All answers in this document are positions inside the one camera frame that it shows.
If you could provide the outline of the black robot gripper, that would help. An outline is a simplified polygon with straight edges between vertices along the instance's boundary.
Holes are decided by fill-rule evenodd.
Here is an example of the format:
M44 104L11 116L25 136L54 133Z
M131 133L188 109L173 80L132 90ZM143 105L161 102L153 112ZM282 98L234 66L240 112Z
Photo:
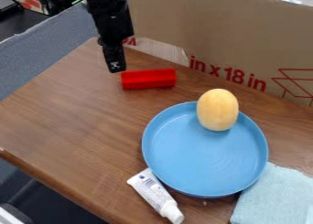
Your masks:
M125 58L121 41L135 34L129 8L125 1L89 5L92 19L102 41L102 54L108 71L125 71Z

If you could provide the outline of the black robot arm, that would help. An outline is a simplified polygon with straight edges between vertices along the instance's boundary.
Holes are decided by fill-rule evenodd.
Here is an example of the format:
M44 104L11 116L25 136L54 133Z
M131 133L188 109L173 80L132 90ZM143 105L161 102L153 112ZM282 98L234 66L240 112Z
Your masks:
M110 73L125 71L122 40L135 34L126 0L38 0L50 16L76 2L85 2L97 30L106 68Z

